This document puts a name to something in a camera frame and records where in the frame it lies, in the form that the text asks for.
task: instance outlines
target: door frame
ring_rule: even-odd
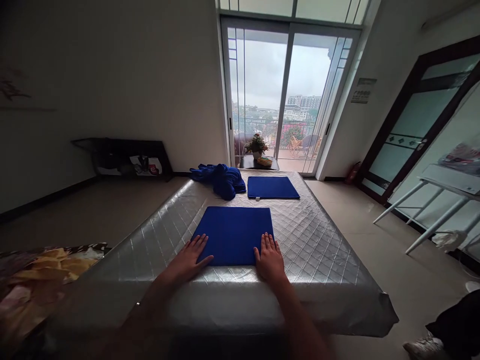
[[[423,154],[434,142],[438,134],[442,131],[445,125],[448,124],[464,96],[478,81],[480,81],[479,61],[474,67],[474,69],[471,71],[467,79],[458,88],[456,94],[443,109],[437,120],[433,123],[430,130],[428,130],[428,132],[425,134],[422,140],[423,145],[420,146],[419,144],[417,146],[417,148],[413,151],[411,156],[402,166],[398,174],[391,181],[390,185],[385,189],[385,192],[382,195],[379,195],[375,191],[362,184],[362,181],[374,175],[369,173],[370,167],[377,158],[378,153],[385,144],[387,137],[393,130],[403,110],[407,106],[410,98],[414,94],[414,90],[421,81],[425,71],[431,66],[465,58],[478,53],[480,53],[480,35],[440,48],[438,50],[434,50],[432,52],[428,52],[418,57],[415,65],[413,66],[405,83],[403,84],[400,93],[398,94],[388,115],[386,116],[385,121],[383,122],[380,130],[378,131],[378,134],[375,137],[375,140],[373,141],[365,159],[363,160],[360,169],[358,170],[358,174],[355,178],[355,184],[360,190],[362,190],[364,193],[369,195],[371,198],[373,198],[380,204],[385,205],[388,203],[388,199],[393,194],[394,190],[407,177],[407,175],[417,164]]]
[[[320,36],[330,36],[330,37],[337,37],[337,38],[351,38],[352,43],[350,46],[350,52],[346,59],[345,67],[343,68],[343,73],[340,77],[340,81],[338,83],[338,89],[334,96],[334,98],[330,99],[331,95],[331,87],[333,84],[328,86],[330,77],[332,77],[331,82],[333,83],[335,80],[336,70],[332,68],[332,62],[330,64],[330,68],[328,70],[328,76],[325,81],[325,86],[323,89],[320,109],[322,108],[322,104],[325,104],[325,111],[323,112],[323,116],[327,115],[327,106],[329,105],[329,101],[332,101],[331,111],[328,114],[327,118],[319,119],[321,116],[321,111],[318,112],[317,115],[317,122],[319,120],[326,121],[327,123],[325,126],[319,128],[319,136],[322,136],[322,141],[320,143],[320,148],[318,150],[317,157],[315,159],[314,168],[312,173],[301,172],[301,175],[309,175],[315,174],[317,168],[320,163],[321,153],[325,147],[325,139],[324,137],[327,136],[328,131],[331,127],[332,119],[335,115],[335,109],[338,106],[340,101],[340,96],[342,94],[342,90],[345,86],[347,81],[348,73],[350,72],[350,67],[354,62],[355,53],[357,51],[358,42],[361,35],[361,30],[358,28],[348,28],[348,27],[336,27],[336,26],[326,26],[320,24],[307,24],[307,23],[299,23],[294,21],[272,21],[266,19],[254,19],[250,17],[241,17],[241,16],[233,16],[233,15],[225,15],[220,14],[220,29],[221,29],[221,41],[222,41],[222,55],[223,55],[223,67],[224,67],[224,74],[225,74],[225,87],[226,87],[226,107],[227,107],[227,128],[229,134],[229,144],[230,144],[230,161],[232,164],[235,164],[235,141],[234,141],[234,129],[233,129],[233,109],[232,109],[232,88],[231,88],[231,79],[230,79],[230,55],[229,55],[229,39],[228,39],[228,28],[238,27],[245,30],[257,30],[257,31],[267,31],[267,32],[274,32],[280,34],[288,34],[287,39],[287,48],[285,54],[285,66],[283,70],[283,81],[282,81],[282,91],[281,91],[281,98],[280,98],[280,106],[278,109],[278,124],[277,124],[277,134],[276,134],[276,143],[275,143],[275,150],[274,150],[274,157],[278,159],[279,157],[279,150],[280,150],[280,138],[283,129],[283,117],[285,112],[285,104],[287,102],[287,90],[288,90],[288,83],[289,83],[289,75],[290,75],[290,64],[292,60],[292,52],[294,46],[294,38],[295,34],[310,34],[310,35],[320,35]]]

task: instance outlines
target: plastic bag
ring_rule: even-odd
[[[438,164],[480,177],[480,133],[459,143],[448,154],[438,159]]]
[[[437,248],[446,253],[455,250],[467,238],[467,233],[461,230],[445,230],[431,238]]]

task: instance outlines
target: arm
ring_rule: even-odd
[[[213,260],[210,255],[197,263],[208,236],[198,235],[185,246],[168,264],[166,269],[151,283],[140,303],[128,314],[121,328],[103,349],[99,359],[140,359],[144,344],[152,334],[155,324],[163,315],[165,307],[174,292],[192,279]]]
[[[284,259],[278,242],[274,242],[272,235],[265,233],[261,236],[261,255],[256,247],[253,251],[257,271],[275,294],[285,318],[293,357],[306,360],[331,359],[325,339],[315,328],[285,274]]]

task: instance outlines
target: balcony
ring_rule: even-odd
[[[245,142],[250,140],[254,133],[260,133],[270,147],[265,152],[265,156],[273,157],[277,129],[278,125],[276,123],[247,122],[245,133],[243,131],[240,133],[235,131],[235,155],[242,154]],[[317,135],[313,135],[313,131],[314,125],[309,121],[284,121],[278,151],[278,166],[280,170],[299,173],[312,173],[314,171],[322,139]]]

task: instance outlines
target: sneaker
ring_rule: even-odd
[[[415,342],[403,344],[412,360],[452,360],[444,350],[444,344],[436,337],[423,337]]]

